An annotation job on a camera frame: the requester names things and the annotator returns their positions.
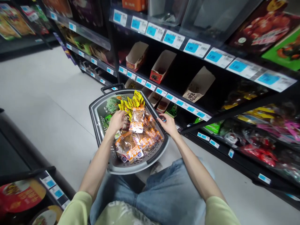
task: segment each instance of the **gray shopping basket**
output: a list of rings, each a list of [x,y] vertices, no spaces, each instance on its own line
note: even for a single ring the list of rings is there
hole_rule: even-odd
[[[104,91],[113,87],[118,87],[119,90],[112,91],[109,93],[105,93]],[[106,103],[110,97],[115,95],[125,95],[130,98],[134,96],[134,89],[125,89],[123,83],[110,85],[107,87],[101,88],[101,91],[104,93],[103,96],[96,99],[92,104],[90,104],[90,114],[92,117],[92,122],[94,126],[94,131],[97,139],[98,146],[100,146],[106,129],[104,127],[104,117],[106,115]],[[145,100],[145,109],[153,115],[156,120],[156,128],[160,132],[161,136],[163,137],[164,141],[160,142],[155,149],[153,149],[147,156],[144,156],[141,160],[130,164],[129,162],[123,163],[116,154],[115,145],[113,144],[111,147],[111,155],[108,162],[107,171],[111,174],[118,174],[118,175],[125,175],[125,174],[132,174],[142,171],[152,164],[154,164],[164,153],[169,143],[169,135],[163,130],[159,122],[157,121],[158,114],[156,110],[153,108],[152,104],[149,102],[145,94],[139,90]]]

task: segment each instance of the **aisle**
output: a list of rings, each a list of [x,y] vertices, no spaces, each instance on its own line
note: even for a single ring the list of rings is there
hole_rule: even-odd
[[[97,149],[88,106],[101,87],[61,47],[0,63],[0,107],[75,190]],[[299,211],[185,140],[210,164],[241,224],[299,224]],[[160,161],[166,167],[179,157],[172,141]]]

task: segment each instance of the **green t-shirt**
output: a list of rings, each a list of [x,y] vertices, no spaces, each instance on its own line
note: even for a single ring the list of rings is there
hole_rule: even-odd
[[[77,192],[64,210],[59,225],[87,225],[92,207],[92,197],[86,192]],[[96,225],[159,225],[150,221],[142,212],[125,202],[114,201],[103,210]],[[206,225],[240,225],[231,208],[219,197],[206,201]]]

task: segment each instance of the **jeans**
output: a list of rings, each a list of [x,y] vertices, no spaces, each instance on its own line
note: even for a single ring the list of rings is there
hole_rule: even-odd
[[[209,166],[199,160],[214,178]],[[145,184],[135,175],[106,174],[90,211],[94,225],[106,205],[123,201],[162,225],[199,224],[205,202],[192,183],[184,162],[178,159],[164,170],[148,177]]]

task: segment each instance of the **hand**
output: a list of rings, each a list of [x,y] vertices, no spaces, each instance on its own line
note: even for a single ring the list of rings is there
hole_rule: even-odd
[[[175,121],[172,117],[170,117],[168,114],[162,113],[160,114],[160,116],[165,117],[166,118],[166,122],[164,123],[162,121],[161,118],[157,118],[157,120],[159,121],[160,125],[163,127],[163,129],[169,134],[171,135],[171,137],[173,138],[175,135],[178,135],[178,131],[175,125]]]
[[[109,126],[106,133],[111,132],[113,135],[115,135],[117,131],[123,127],[125,123],[124,118],[125,118],[124,110],[116,111],[115,114],[110,118]]]

